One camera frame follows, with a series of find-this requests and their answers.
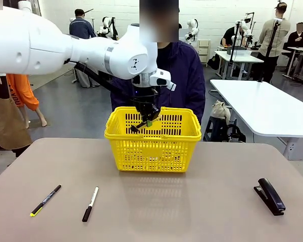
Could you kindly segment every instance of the robot logo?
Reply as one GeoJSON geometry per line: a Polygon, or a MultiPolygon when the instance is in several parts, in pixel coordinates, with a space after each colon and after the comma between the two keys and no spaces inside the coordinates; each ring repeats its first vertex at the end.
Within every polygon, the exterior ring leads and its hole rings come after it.
{"type": "Polygon", "coordinates": [[[135,62],[135,64],[133,65],[133,67],[131,67],[131,68],[135,68],[136,70],[137,70],[137,66],[136,66],[136,64],[139,62],[136,58],[135,59],[133,59],[133,61],[135,62]]]}

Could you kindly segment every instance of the white marker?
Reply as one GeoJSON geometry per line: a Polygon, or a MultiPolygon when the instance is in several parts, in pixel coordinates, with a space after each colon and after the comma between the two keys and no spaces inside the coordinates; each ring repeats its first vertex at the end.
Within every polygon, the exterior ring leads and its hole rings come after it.
{"type": "Polygon", "coordinates": [[[93,203],[95,201],[98,190],[99,190],[99,187],[96,187],[95,190],[94,190],[91,202],[90,202],[89,206],[87,207],[87,209],[85,210],[84,216],[82,218],[82,222],[87,222],[87,220],[89,219],[90,212],[92,210],[93,203]]]}

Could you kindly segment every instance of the plastic shopping basket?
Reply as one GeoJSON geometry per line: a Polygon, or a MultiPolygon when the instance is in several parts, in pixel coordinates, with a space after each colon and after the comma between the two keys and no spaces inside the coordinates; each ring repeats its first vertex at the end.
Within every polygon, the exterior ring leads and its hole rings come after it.
{"type": "Polygon", "coordinates": [[[160,119],[138,133],[141,123],[134,107],[118,107],[111,113],[105,137],[110,140],[119,170],[185,172],[201,127],[190,109],[162,107],[160,119]]]}

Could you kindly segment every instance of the black marker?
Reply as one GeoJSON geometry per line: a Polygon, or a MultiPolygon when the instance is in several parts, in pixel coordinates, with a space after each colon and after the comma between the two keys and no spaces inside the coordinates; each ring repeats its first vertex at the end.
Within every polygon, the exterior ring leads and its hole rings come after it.
{"type": "Polygon", "coordinates": [[[62,187],[62,185],[58,185],[57,188],[54,189],[38,206],[31,212],[30,217],[36,216],[36,214],[43,208],[43,206],[49,201],[49,199],[54,196],[54,194],[62,187]]]}
{"type": "Polygon", "coordinates": [[[90,212],[92,210],[93,203],[95,201],[98,190],[99,190],[99,187],[96,187],[95,190],[94,190],[91,202],[90,202],[89,206],[87,207],[87,209],[85,210],[84,216],[82,218],[82,222],[87,222],[87,220],[89,219],[90,212]]]}

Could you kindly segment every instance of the orange clothing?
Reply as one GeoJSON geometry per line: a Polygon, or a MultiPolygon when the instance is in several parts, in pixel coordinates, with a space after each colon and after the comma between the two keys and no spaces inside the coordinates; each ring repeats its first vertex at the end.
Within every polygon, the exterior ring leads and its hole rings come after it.
{"type": "Polygon", "coordinates": [[[39,107],[39,101],[30,88],[27,75],[7,74],[7,81],[11,97],[17,107],[25,104],[32,111],[39,107]]]}

